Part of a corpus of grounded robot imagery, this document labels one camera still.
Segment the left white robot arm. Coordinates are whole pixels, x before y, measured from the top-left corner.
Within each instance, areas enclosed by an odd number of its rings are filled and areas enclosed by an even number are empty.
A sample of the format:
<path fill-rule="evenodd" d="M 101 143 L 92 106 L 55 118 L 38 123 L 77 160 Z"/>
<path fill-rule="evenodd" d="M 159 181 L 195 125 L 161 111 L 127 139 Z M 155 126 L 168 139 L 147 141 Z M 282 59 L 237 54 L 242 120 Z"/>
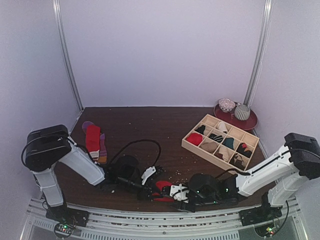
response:
<path fill-rule="evenodd" d="M 131 155 L 115 156 L 110 163 L 95 163 L 87 148 L 77 144 L 62 124 L 30 132 L 20 158 L 35 177 L 53 215 L 61 222 L 69 221 L 72 211 L 65 206 L 54 171 L 56 163 L 66 165 L 103 192 L 114 191 L 118 186 L 148 191 L 147 181 L 158 170 L 152 165 L 141 173 L 138 160 Z"/>

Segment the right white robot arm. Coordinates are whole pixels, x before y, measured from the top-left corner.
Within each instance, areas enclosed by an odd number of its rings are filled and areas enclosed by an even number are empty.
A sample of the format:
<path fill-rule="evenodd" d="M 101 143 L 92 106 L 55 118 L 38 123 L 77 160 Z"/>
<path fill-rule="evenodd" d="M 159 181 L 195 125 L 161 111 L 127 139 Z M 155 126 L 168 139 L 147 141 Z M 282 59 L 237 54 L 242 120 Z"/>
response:
<path fill-rule="evenodd" d="M 172 185 L 168 196 L 177 209 L 194 212 L 203 205 L 236 205 L 256 191 L 278 180 L 262 196 L 256 210 L 259 220 L 268 220 L 305 182 L 320 176 L 320 145 L 311 136 L 291 132 L 272 156 L 258 165 L 219 180 L 209 174 L 196 173 L 188 183 Z"/>

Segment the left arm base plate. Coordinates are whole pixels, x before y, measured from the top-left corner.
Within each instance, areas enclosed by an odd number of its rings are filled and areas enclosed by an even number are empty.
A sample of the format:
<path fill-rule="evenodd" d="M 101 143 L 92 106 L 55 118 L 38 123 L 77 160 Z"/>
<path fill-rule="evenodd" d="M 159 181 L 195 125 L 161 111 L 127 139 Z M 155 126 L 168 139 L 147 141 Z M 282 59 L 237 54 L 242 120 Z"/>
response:
<path fill-rule="evenodd" d="M 71 226 L 86 227 L 90 213 L 85 210 L 69 208 L 61 205 L 56 207 L 48 207 L 46 210 L 46 218 L 55 220 L 62 224 Z"/>

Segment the cream sock with brown toe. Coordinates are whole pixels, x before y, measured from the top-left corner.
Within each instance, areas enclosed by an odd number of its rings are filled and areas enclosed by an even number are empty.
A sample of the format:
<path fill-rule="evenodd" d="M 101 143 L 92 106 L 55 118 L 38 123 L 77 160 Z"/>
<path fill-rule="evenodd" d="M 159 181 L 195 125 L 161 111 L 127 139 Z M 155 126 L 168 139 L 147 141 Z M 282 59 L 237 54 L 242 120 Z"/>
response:
<path fill-rule="evenodd" d="M 218 124 L 217 124 L 217 127 L 216 127 L 220 132 L 223 132 L 225 134 L 228 133 L 228 128 L 227 128 L 227 125 L 223 122 L 223 121 L 220 121 Z"/>

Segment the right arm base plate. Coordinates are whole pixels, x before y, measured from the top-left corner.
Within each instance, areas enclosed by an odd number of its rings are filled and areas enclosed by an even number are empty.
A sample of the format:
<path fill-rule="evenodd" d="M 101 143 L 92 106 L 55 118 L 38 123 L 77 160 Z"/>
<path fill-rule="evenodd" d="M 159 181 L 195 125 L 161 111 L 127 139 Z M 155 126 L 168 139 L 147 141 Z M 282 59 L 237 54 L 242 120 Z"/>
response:
<path fill-rule="evenodd" d="M 239 217 L 243 226 L 255 225 L 282 216 L 282 207 L 254 207 L 251 209 L 241 210 Z"/>

